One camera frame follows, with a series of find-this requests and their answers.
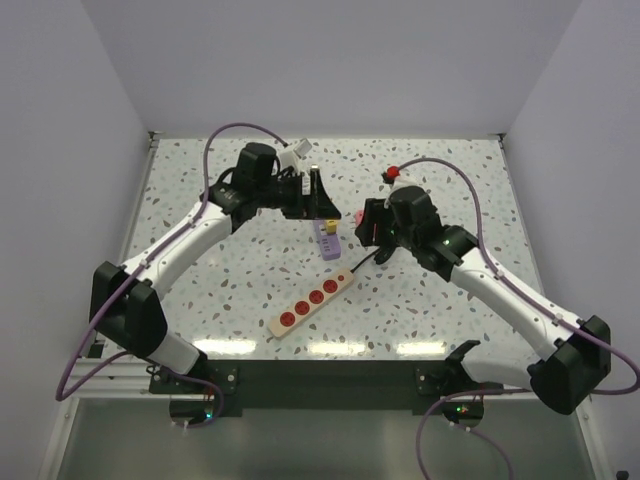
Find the power strip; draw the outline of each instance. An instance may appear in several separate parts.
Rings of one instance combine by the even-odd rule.
[[[348,268],[338,270],[322,282],[322,285],[311,290],[309,295],[294,302],[282,314],[274,317],[269,322],[269,330],[277,338],[285,336],[338,296],[355,278]]]

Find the red object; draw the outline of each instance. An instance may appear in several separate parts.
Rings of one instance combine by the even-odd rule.
[[[400,169],[398,167],[389,167],[387,168],[387,177],[393,180],[396,177],[400,176]]]
[[[296,316],[291,312],[284,312],[280,315],[280,323],[285,327],[290,327],[296,323]]]
[[[318,305],[324,300],[324,293],[322,293],[320,290],[314,290],[309,294],[309,300],[311,300],[311,303],[315,303],[316,305]]]
[[[296,303],[295,310],[298,315],[306,315],[307,313],[309,313],[310,309],[311,307],[309,307],[309,304],[304,300],[301,300],[300,302]]]
[[[327,293],[334,293],[338,290],[338,284],[335,280],[327,280],[322,284],[322,288],[324,288],[324,291]]]

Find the wall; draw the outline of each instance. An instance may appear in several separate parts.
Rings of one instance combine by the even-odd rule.
[[[83,0],[145,124],[505,132],[580,0]]]
[[[146,132],[76,0],[0,2],[0,477],[35,478]]]
[[[584,0],[507,135],[549,296],[598,314],[640,361],[640,4]],[[632,381],[614,363],[606,386]],[[617,469],[640,475],[638,394],[596,399]]]

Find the robotic arm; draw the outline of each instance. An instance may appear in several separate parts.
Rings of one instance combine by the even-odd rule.
[[[247,144],[229,183],[219,179],[209,188],[208,198],[201,198],[156,242],[167,243],[166,249],[152,260],[148,256],[155,245],[122,266],[105,262],[98,267],[93,277],[92,317],[125,281],[130,281],[130,286],[96,329],[139,358],[191,378],[211,378],[205,353],[168,329],[160,300],[204,252],[235,233],[260,208],[280,209],[288,219],[340,218],[324,190],[318,167],[301,170],[299,162],[310,148],[303,140],[276,155],[268,145]],[[276,174],[272,173],[274,166],[278,167]]]
[[[489,357],[463,357],[461,365],[469,378],[479,383],[491,381],[530,389],[556,412],[573,412],[609,374],[611,355],[562,328],[558,321],[564,320],[609,344],[608,325],[596,316],[583,321],[575,313],[554,305],[482,252],[478,239],[464,228],[443,225],[429,195],[409,176],[400,175],[397,168],[392,167],[383,178],[391,184],[391,192],[386,199],[367,199],[363,220],[356,229],[362,245],[381,248],[379,263],[386,261],[397,247],[407,249],[420,266],[482,300],[540,357],[526,371],[493,362]],[[490,268],[487,259],[496,268]],[[521,295],[516,295],[507,283],[515,285]],[[542,315],[534,308],[536,303],[554,317]],[[467,342],[462,355],[479,343]]]

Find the yellow block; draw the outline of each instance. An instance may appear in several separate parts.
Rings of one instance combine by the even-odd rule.
[[[329,235],[334,235],[338,231],[339,220],[325,220],[324,228]]]

